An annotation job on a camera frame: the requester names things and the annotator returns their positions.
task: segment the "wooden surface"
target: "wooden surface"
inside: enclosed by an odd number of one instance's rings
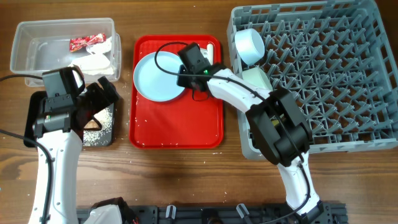
[[[289,1],[23,1],[0,5],[0,77],[21,21],[111,17],[121,36],[123,65],[115,83],[124,98],[116,114],[110,147],[86,147],[77,171],[77,205],[88,208],[111,197],[129,205],[251,205],[284,202],[279,172],[268,162],[241,153],[236,110],[226,105],[224,141],[213,150],[141,151],[129,142],[127,109],[135,41],[146,34],[211,34],[229,65],[226,28],[233,7]],[[398,56],[396,1],[379,1],[391,47]],[[23,79],[0,83],[0,128],[23,134],[30,95]],[[350,223],[398,223],[398,150],[326,153],[310,156],[313,183],[321,199],[346,203]],[[35,192],[37,153],[22,141],[0,135],[0,223],[27,223]]]

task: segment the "gray dish rack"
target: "gray dish rack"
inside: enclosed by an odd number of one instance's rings
[[[273,88],[292,92],[311,125],[311,153],[398,146],[398,70],[373,0],[234,8],[227,37],[239,77],[253,66],[241,61],[234,35],[249,28],[266,46],[254,66],[265,71]],[[239,111],[238,122],[244,156],[264,159]]]

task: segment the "white cylindrical object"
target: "white cylindrical object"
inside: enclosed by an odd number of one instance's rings
[[[207,56],[208,60],[210,62],[210,65],[213,65],[213,58],[214,58],[214,47],[213,44],[208,44],[207,45]]]
[[[235,44],[239,56],[247,65],[254,65],[266,52],[264,42],[255,29],[237,31]]]

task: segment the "plate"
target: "plate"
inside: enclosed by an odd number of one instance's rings
[[[182,61],[170,52],[159,52],[157,63],[165,70],[178,73]],[[155,52],[142,58],[134,69],[134,86],[145,98],[165,102],[178,97],[184,87],[177,85],[177,76],[162,72],[155,64]]]

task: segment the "wood grain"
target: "wood grain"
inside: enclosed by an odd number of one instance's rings
[[[0,77],[11,74],[9,59],[21,21],[111,17],[121,36],[123,70],[115,83],[123,97],[110,147],[82,152],[77,173],[80,208],[111,197],[130,205],[250,205],[284,202],[279,172],[268,162],[241,153],[236,110],[225,106],[224,141],[213,150],[142,151],[128,141],[127,110],[135,41],[146,34],[211,34],[220,40],[229,65],[226,28],[233,7],[293,1],[3,1],[0,5]],[[396,1],[378,1],[395,55]],[[22,79],[0,84],[0,128],[23,134],[30,95]],[[27,223],[35,192],[37,153],[22,141],[0,136],[0,223]],[[350,223],[398,223],[398,150],[310,156],[315,189],[324,201],[346,203]]]

